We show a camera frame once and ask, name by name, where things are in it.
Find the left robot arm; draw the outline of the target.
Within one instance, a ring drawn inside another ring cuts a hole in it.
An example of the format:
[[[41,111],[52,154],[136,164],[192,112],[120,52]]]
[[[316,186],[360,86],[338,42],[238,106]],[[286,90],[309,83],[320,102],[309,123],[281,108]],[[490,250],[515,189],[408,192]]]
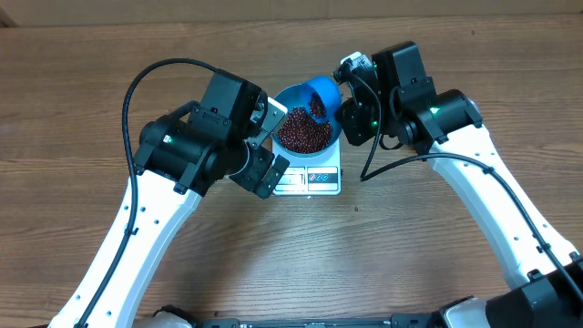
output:
[[[201,101],[150,121],[118,214],[52,327],[130,327],[164,253],[209,188],[227,178],[270,197],[289,162],[262,146],[288,109],[260,87],[216,69]]]

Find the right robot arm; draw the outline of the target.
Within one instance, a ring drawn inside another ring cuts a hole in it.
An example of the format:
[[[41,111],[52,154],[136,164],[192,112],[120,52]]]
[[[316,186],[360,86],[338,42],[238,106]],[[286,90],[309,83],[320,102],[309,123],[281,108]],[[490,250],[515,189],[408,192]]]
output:
[[[476,103],[440,93],[414,42],[342,59],[333,79],[351,90],[336,111],[348,141],[385,138],[414,150],[456,192],[492,248],[508,291],[393,315],[393,327],[579,327],[582,257],[538,211],[501,159]]]

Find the blue plastic scoop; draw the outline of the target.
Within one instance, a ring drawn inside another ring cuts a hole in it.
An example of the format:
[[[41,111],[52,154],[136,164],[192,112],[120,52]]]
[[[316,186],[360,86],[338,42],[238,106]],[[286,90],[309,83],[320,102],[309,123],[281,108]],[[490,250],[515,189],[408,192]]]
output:
[[[327,76],[317,76],[301,84],[300,99],[312,119],[318,123],[332,119],[342,104],[339,88]]]

